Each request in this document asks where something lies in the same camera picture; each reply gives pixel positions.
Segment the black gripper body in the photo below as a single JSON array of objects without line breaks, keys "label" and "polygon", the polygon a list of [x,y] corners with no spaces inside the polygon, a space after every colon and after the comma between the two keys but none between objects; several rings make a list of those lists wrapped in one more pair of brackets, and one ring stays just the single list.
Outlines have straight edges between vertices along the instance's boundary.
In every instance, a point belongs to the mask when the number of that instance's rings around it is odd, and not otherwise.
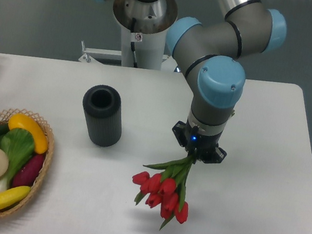
[{"label": "black gripper body", "polygon": [[185,148],[189,154],[192,154],[194,151],[196,151],[197,154],[200,150],[219,146],[218,142],[222,133],[217,133],[217,135],[204,135],[201,133],[201,129],[197,126],[191,127],[191,125],[189,125],[189,127],[189,140],[188,145]]}]

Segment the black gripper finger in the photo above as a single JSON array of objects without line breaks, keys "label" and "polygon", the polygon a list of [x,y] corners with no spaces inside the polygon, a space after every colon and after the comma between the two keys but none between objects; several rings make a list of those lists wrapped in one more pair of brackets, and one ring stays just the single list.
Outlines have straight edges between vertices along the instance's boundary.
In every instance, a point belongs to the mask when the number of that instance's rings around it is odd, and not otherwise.
[{"label": "black gripper finger", "polygon": [[177,123],[173,126],[172,132],[181,147],[186,148],[189,140],[190,127],[188,123],[184,123],[182,121],[177,121]]},{"label": "black gripper finger", "polygon": [[205,164],[219,164],[226,158],[227,152],[221,147],[203,149],[197,152],[196,160]]}]

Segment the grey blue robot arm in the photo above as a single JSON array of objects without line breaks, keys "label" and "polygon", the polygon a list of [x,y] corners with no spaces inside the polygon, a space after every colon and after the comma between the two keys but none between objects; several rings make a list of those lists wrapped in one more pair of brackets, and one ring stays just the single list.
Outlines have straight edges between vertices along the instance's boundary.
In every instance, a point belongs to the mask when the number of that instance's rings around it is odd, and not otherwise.
[{"label": "grey blue robot arm", "polygon": [[111,1],[121,28],[121,64],[157,70],[168,50],[193,94],[175,137],[195,160],[221,163],[226,152],[218,142],[245,84],[238,59],[281,46],[284,16],[261,0],[218,0],[224,20],[204,27],[195,18],[179,18],[175,0]]}]

